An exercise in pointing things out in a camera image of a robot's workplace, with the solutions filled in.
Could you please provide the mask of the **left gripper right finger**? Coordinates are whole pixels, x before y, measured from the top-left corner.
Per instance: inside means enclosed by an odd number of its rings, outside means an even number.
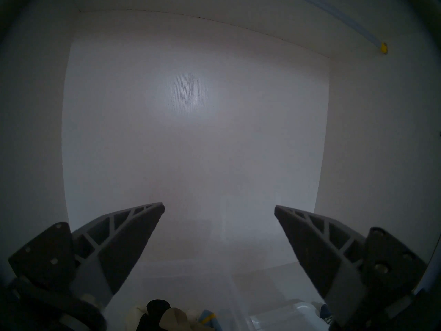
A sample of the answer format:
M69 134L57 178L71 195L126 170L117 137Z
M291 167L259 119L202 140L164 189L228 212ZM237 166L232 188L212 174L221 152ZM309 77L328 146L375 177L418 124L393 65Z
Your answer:
M426 263L381 227L367 237L326 216L277 205L275 217L333 324L386 324L420 282Z

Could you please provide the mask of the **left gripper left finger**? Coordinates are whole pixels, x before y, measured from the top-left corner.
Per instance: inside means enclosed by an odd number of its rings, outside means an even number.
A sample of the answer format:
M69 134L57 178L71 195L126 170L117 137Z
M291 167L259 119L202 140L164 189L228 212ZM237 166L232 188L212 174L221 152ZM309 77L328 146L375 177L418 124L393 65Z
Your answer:
M18 278L50 292L90 295L106 307L139 260L161 216L161 202L102 215L74 232L57 222L9 257Z

